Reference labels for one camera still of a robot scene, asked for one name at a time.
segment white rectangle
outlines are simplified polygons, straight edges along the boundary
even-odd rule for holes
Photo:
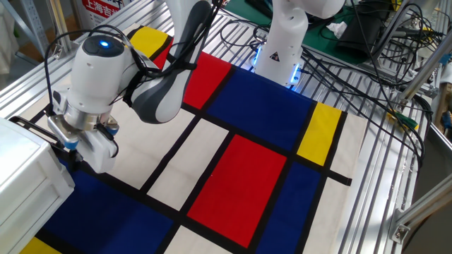
[[[303,254],[330,254],[350,187],[327,179]]]
[[[165,254],[228,254],[229,251],[181,226]]]
[[[331,163],[332,171],[350,179],[353,178],[366,126],[366,119],[351,114],[347,115],[338,148]]]
[[[227,132],[215,124],[200,120],[148,195],[180,210]]]
[[[194,117],[181,109],[167,123],[143,123],[133,109],[122,102],[114,105],[112,116],[120,127],[115,136],[119,153],[108,174],[135,188],[143,186]]]

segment robotic arm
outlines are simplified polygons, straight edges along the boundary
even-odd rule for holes
[[[60,141],[77,151],[97,172],[114,166],[118,123],[110,116],[112,101],[123,95],[146,123],[165,123],[179,112],[186,85],[206,40],[213,9],[209,1],[166,0],[174,21],[174,44],[161,73],[131,45],[117,38],[96,35],[79,47],[71,72],[71,85],[52,92],[54,115],[48,125]]]
[[[110,116],[112,101],[125,101],[146,123],[165,123],[179,112],[184,91],[206,40],[215,8],[203,0],[166,0],[174,22],[174,44],[161,73],[131,44],[96,35],[86,39],[76,53],[71,85],[52,92],[49,127],[60,141],[77,151],[97,172],[114,166],[119,147],[114,135],[118,123]],[[273,0],[273,22],[266,45],[258,53],[256,73],[289,85],[297,72],[302,41],[308,27],[306,12],[328,18],[344,0]]]
[[[300,56],[308,29],[306,13],[319,18],[334,16],[345,0],[273,0],[273,19],[267,43],[259,50],[256,73],[280,85],[296,85]]]

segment triangle warning sticker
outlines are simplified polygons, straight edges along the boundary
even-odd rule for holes
[[[270,56],[271,59],[275,61],[280,61],[280,57],[278,56],[278,52],[275,52],[273,55]]]

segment metal grating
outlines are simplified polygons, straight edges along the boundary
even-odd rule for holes
[[[220,12],[211,28],[205,52],[228,61],[236,66],[251,70],[250,58],[255,54],[249,47],[236,47],[221,42],[220,29],[229,20],[235,19],[227,13]],[[108,23],[124,30],[137,23],[147,25],[174,34],[170,12],[162,1],[142,0],[134,1],[126,8],[112,16]],[[244,24],[232,24],[223,31],[225,39],[235,44],[247,44],[252,37],[253,28]],[[349,68],[338,67],[334,59],[314,52],[318,58],[329,62],[325,65],[330,71],[339,75],[349,84],[365,92],[367,95],[383,99],[378,85],[365,75]],[[59,60],[49,61],[49,70],[52,82],[55,84],[71,71],[72,55]],[[314,68],[316,63],[308,59]],[[347,95],[347,98],[358,110],[351,107],[336,92],[328,89],[319,82],[318,75],[305,65],[305,71],[293,90],[339,108],[349,114],[356,114],[371,118],[377,125],[369,123],[367,133],[359,156],[357,175],[354,177],[350,189],[350,198],[343,213],[341,228],[337,238],[334,253],[395,253],[401,252],[400,246],[393,245],[388,238],[389,224],[395,208],[404,208],[411,204],[417,175],[417,162],[413,153],[402,146],[390,135],[381,131],[381,128],[391,132],[394,136],[409,142],[398,127],[394,127],[386,118],[383,110],[367,99]],[[332,78],[326,76],[334,86],[343,91],[347,88],[334,83]],[[386,91],[395,97],[395,91]],[[46,94],[44,68],[41,64],[20,80],[0,92],[0,117],[9,118],[20,114],[31,107],[37,100]],[[419,132],[425,136],[427,121],[419,105],[411,104],[406,108],[406,114],[420,123]]]

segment fabric mat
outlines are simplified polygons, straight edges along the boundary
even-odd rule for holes
[[[130,36],[170,58],[168,35]],[[74,192],[30,243],[43,253],[330,253],[366,120],[205,53],[175,119],[145,124],[122,102],[112,115],[115,167],[71,172]]]

